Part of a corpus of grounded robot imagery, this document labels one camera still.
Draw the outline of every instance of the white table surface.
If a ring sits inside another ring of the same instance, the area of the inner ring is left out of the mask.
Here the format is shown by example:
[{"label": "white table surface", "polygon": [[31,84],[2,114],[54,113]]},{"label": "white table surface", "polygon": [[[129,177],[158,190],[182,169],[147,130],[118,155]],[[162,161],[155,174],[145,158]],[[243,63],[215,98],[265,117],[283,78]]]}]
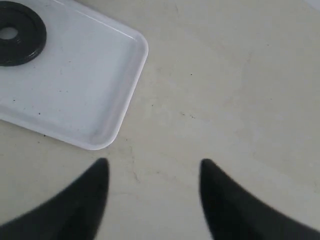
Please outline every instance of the white table surface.
[{"label": "white table surface", "polygon": [[87,151],[0,122],[0,222],[111,167],[104,239],[209,239],[199,162],[320,229],[320,12],[303,0],[82,0],[144,34],[115,142]]}]

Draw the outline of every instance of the black washer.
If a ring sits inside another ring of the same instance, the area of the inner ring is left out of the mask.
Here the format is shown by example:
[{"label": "black washer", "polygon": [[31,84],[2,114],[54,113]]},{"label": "black washer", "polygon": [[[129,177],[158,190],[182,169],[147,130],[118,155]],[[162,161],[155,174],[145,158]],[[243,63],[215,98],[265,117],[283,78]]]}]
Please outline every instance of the black washer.
[{"label": "black washer", "polygon": [[44,49],[47,30],[30,8],[16,2],[0,1],[0,30],[17,29],[12,39],[0,38],[0,66],[17,66],[36,58]]}]

